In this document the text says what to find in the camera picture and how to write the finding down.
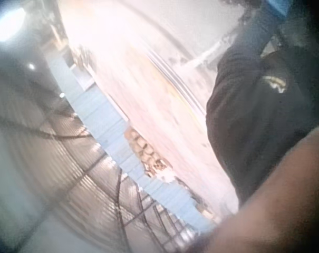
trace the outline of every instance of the blue panel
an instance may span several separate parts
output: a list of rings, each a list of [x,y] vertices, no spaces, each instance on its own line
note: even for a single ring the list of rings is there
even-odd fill
[[[132,178],[134,181],[137,180],[144,175],[144,168],[143,165],[140,164],[139,166],[135,167],[128,173],[129,177]]]
[[[89,129],[92,136],[99,138],[109,128],[124,119],[114,109],[112,104],[104,103],[98,106],[87,118],[81,120]]]
[[[143,175],[137,180],[136,183],[143,187],[144,185],[150,184],[152,181],[153,180],[147,175]]]
[[[154,194],[154,192],[159,190],[163,184],[164,183],[160,181],[159,179],[154,179],[150,184],[148,184],[147,186],[144,186],[143,188],[144,188],[144,191],[152,195]]]
[[[81,94],[72,104],[72,108],[81,119],[85,119],[103,103],[108,102],[97,85]]]
[[[65,93],[65,97],[69,103],[72,103],[82,93],[84,93],[74,74],[61,57],[55,58],[48,62],[48,64],[57,84],[61,88],[62,92]]]
[[[129,146],[124,134],[117,138],[110,146],[105,148],[105,151],[112,157],[112,159],[121,165],[127,158],[135,155]]]
[[[129,124],[125,120],[118,121],[115,125],[106,130],[101,136],[96,138],[102,148],[107,148],[115,142],[122,134],[125,133]]]
[[[138,159],[138,157],[135,154],[133,154],[130,157],[128,157],[123,163],[121,163],[119,166],[124,172],[129,173],[134,168],[141,165],[142,165],[141,161]]]

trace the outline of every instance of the concrete floor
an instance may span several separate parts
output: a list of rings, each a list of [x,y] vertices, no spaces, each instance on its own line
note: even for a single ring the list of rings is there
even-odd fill
[[[134,4],[168,27],[191,55],[207,50],[236,23],[235,10],[219,8],[216,1],[152,2]],[[145,41],[165,61],[185,55],[151,24],[119,3],[62,0],[60,10],[70,45],[85,45],[95,55],[95,79],[102,92],[114,99],[133,127],[172,164],[192,190],[206,199],[218,216],[225,216],[229,210],[235,212],[237,198],[210,147],[205,122],[196,117],[153,66],[141,44]],[[233,22],[227,21],[228,26],[224,26],[222,20],[231,12],[233,20],[229,20]],[[199,101],[204,100],[205,107],[211,86],[198,71],[188,72],[182,78],[190,80],[190,87],[200,93]]]

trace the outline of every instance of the metal bar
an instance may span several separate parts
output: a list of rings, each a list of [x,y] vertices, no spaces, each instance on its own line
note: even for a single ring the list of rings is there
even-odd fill
[[[141,211],[144,211],[143,202],[142,202],[142,199],[141,199],[141,197],[140,197],[139,187],[138,187],[137,184],[136,184],[136,190],[137,190],[138,205],[139,205]],[[167,253],[166,248],[165,248],[164,245],[160,242],[160,240],[158,239],[158,237],[156,236],[156,234],[154,233],[154,231],[152,230],[152,228],[151,228],[150,225],[148,224],[148,220],[147,220],[146,215],[144,215],[144,216],[142,217],[142,219],[143,219],[145,225],[149,228],[150,234],[151,234],[152,238],[156,241],[156,243],[160,246],[160,248],[161,248],[165,253]]]
[[[116,185],[116,202],[115,202],[115,206],[116,206],[116,211],[117,211],[117,218],[119,219],[119,222],[121,224],[121,228],[122,228],[122,237],[123,240],[125,242],[125,245],[127,247],[128,252],[132,253],[132,248],[129,244],[129,240],[128,240],[128,235],[127,232],[125,230],[126,225],[124,224],[123,221],[123,216],[122,216],[122,211],[121,211],[121,206],[119,204],[119,198],[120,198],[120,192],[121,192],[121,178],[122,178],[122,173],[123,171],[120,169],[119,174],[118,174],[118,181],[117,181],[117,185]]]
[[[157,216],[157,219],[159,220],[159,223],[160,223],[161,226],[163,227],[163,229],[164,229],[164,231],[165,231],[165,234],[166,234],[167,237],[169,238],[169,239],[167,240],[167,242],[168,242],[168,241],[171,241],[171,240],[173,239],[173,237],[172,237],[172,235],[169,233],[169,231],[167,230],[167,228],[166,228],[166,226],[165,226],[163,220],[161,219],[161,216],[160,216],[160,213],[158,212],[157,207],[154,206],[154,207],[153,207],[153,210],[154,210],[154,213],[155,213],[156,216]]]
[[[183,237],[181,236],[181,234],[180,234],[179,230],[177,229],[177,227],[176,227],[175,223],[174,223],[174,222],[173,222],[173,220],[171,219],[170,214],[169,214],[169,212],[168,212],[168,210],[167,210],[167,209],[165,209],[165,214],[166,214],[166,216],[168,217],[168,220],[169,220],[169,222],[170,222],[171,226],[173,226],[173,229],[174,229],[174,230],[175,230],[175,232],[176,232],[176,234],[175,234],[175,235],[179,234],[179,235],[180,235],[180,239],[182,239],[182,240],[184,241],[184,239],[183,239]]]
[[[186,226],[182,227],[182,229],[180,229],[177,234],[175,234],[175,235],[174,235],[173,237],[171,237],[169,240],[167,240],[166,242],[164,242],[163,245],[168,244],[168,243],[171,242],[172,240],[174,241],[174,239],[175,239],[177,236],[179,236],[179,235],[181,236],[181,233],[182,233],[185,229],[186,229]]]
[[[54,210],[56,206],[67,196],[67,194],[74,189],[79,182],[103,159],[107,156],[107,154],[101,155],[87,170],[85,170],[80,177],[78,177],[74,182],[72,182],[65,190],[63,190],[60,194],[57,194],[54,198],[52,198],[51,202],[47,205],[46,209],[42,212],[41,216],[32,225],[31,229],[25,234],[25,236],[21,239],[21,241],[15,246],[15,248],[11,251],[12,253],[20,252],[20,250],[26,245],[31,236],[36,232],[38,227],[42,224],[42,222],[47,218],[49,213]]]
[[[150,195],[148,195],[148,194],[147,194],[146,196],[144,196],[144,197],[141,199],[141,202],[143,202],[144,200],[146,200],[146,198],[149,197],[149,196],[150,196]]]
[[[157,202],[155,200],[152,200],[151,204],[149,204],[147,207],[145,207],[145,209],[143,209],[139,214],[137,214],[135,217],[133,217],[131,220],[129,220],[127,223],[125,223],[125,226],[127,226],[128,224],[132,223],[134,220],[136,220],[137,218],[141,217],[144,215],[144,213],[149,210],[154,204],[156,204]]]
[[[19,124],[17,122],[11,121],[9,119],[3,118],[0,116],[0,125],[7,125],[11,128],[15,128],[17,130],[20,130],[22,132],[31,133],[33,135],[36,135],[43,139],[56,139],[56,140],[73,140],[73,139],[80,139],[80,138],[87,138],[90,135],[57,135],[57,134],[51,134],[44,131],[41,131],[39,129],[33,129],[29,128],[25,125]]]

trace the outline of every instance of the sleeve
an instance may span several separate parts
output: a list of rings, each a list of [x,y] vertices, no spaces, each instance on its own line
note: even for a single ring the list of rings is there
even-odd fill
[[[260,55],[282,20],[268,3],[262,4],[220,60],[216,84],[207,103],[210,144],[236,188],[236,179],[243,177],[245,171],[231,168],[250,159],[247,154],[253,153],[248,149],[255,138],[253,134],[257,134],[256,122],[260,115],[273,113],[273,100],[264,102],[268,91],[259,86],[264,72]]]

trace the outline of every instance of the light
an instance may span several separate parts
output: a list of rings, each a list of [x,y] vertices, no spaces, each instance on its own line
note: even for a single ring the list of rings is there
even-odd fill
[[[28,69],[35,70],[35,65],[33,63],[28,64]]]
[[[20,30],[25,15],[25,11],[20,8],[7,13],[0,19],[0,41],[6,41]]]

